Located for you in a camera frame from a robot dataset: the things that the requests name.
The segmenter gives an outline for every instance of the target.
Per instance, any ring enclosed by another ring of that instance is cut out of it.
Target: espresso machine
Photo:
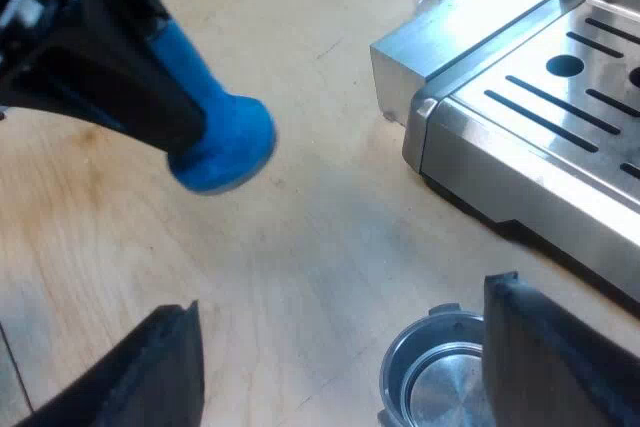
[[[640,300],[640,0],[444,0],[371,56],[416,172]]]

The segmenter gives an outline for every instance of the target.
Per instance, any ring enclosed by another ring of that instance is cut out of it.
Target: blue handle
[[[185,154],[168,156],[176,179],[194,192],[219,193],[256,174],[276,144],[273,119],[265,106],[225,92],[174,20],[150,46],[206,114],[202,138]]]

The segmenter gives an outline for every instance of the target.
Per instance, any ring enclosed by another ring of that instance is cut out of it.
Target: stainless steel drip tray
[[[587,1],[417,113],[422,174],[640,301],[640,24]]]

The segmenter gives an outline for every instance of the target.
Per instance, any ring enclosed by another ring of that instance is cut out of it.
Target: wooden countertop
[[[266,102],[280,145],[248,184],[198,197],[150,147],[9,112],[0,323],[34,408],[156,306],[193,299],[212,427],[375,425],[395,335],[440,303],[480,311],[484,276],[513,269],[640,351],[633,318],[436,196],[402,160],[369,44],[411,0],[166,2],[218,78]],[[28,408],[3,356],[4,425]]]

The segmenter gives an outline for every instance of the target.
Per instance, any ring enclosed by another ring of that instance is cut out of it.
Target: light wood surface
[[[166,2],[218,78],[267,103],[279,148],[248,184],[197,197],[160,152],[10,112],[0,322],[34,407],[157,305],[199,299],[204,426],[376,425],[394,336],[443,302],[480,311],[484,276],[513,269],[640,352],[633,318],[405,165],[404,129],[377,108],[369,44],[411,0]]]

